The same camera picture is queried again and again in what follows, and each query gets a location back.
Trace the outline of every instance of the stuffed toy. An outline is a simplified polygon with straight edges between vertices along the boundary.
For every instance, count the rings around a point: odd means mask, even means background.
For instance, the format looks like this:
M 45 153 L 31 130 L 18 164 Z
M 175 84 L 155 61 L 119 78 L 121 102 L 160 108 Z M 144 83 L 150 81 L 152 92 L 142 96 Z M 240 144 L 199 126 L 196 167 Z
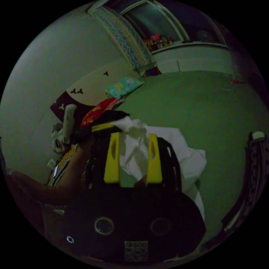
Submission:
M 170 36 L 168 36 L 168 37 L 166 38 L 166 40 L 167 40 L 169 46 L 172 46 L 172 45 L 173 45 L 173 40 L 172 40 L 172 38 L 171 38 Z
M 152 39 L 143 39 L 143 41 L 150 51 L 156 50 L 155 42 Z
M 151 35 L 150 38 L 151 38 L 153 41 L 158 41 L 158 40 L 160 40 L 160 34 L 157 33 L 156 35 Z
M 166 39 L 166 37 L 165 36 L 163 36 L 162 37 L 162 42 L 163 42 L 163 47 L 169 47 L 169 43 L 168 43 L 168 41 L 167 41 L 167 39 Z
M 57 123 L 52 128 L 52 144 L 50 148 L 57 154 L 63 155 L 71 148 L 70 136 L 74 130 L 76 108 L 76 105 L 67 105 L 65 107 L 63 124 Z
M 163 41 L 162 41 L 162 39 L 156 41 L 156 45 L 157 45 L 157 48 L 158 49 L 162 48 L 163 47 Z
M 53 126 L 52 129 L 52 144 L 50 148 L 57 154 L 65 154 L 71 147 L 70 144 L 64 143 L 63 136 L 63 124 L 57 123 Z

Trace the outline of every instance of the label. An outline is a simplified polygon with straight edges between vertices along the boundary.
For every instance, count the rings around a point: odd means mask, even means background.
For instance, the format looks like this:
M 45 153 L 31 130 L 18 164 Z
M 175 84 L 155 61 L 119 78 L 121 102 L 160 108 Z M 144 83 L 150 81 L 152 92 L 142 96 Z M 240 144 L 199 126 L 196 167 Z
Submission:
M 125 241 L 125 261 L 148 261 L 148 241 Z

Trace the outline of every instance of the white cloth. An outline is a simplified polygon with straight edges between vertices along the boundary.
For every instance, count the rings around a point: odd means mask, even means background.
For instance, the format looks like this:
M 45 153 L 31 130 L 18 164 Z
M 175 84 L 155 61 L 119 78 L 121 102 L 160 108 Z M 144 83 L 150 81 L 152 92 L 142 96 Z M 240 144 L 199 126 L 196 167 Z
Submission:
M 138 119 L 131 120 L 130 117 L 118 120 L 113 125 L 124 131 L 119 142 L 120 166 L 137 180 L 147 174 L 149 134 L 156 134 L 172 145 L 180 164 L 182 192 L 194 200 L 204 218 L 200 193 L 197 190 L 194 195 L 192 187 L 206 166 L 205 151 L 189 148 L 177 128 L 147 126 Z

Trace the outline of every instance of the blue patterned curtain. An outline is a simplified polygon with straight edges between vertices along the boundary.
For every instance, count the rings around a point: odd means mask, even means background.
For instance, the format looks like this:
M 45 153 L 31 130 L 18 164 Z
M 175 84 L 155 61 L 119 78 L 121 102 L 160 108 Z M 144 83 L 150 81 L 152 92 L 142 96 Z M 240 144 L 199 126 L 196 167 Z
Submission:
M 93 13 L 93 17 L 100 21 L 132 69 L 143 75 L 157 66 L 155 58 L 141 37 L 122 15 L 101 6 Z

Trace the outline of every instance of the red cloth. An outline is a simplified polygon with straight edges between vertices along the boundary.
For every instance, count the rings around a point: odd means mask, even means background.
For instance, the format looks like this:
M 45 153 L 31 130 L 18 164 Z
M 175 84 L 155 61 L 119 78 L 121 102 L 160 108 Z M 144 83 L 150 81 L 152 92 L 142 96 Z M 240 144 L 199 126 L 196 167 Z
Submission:
M 86 114 L 81 122 L 81 126 L 88 126 L 96 121 L 105 112 L 106 108 L 116 100 L 118 99 L 113 97 L 102 101 L 99 105 Z

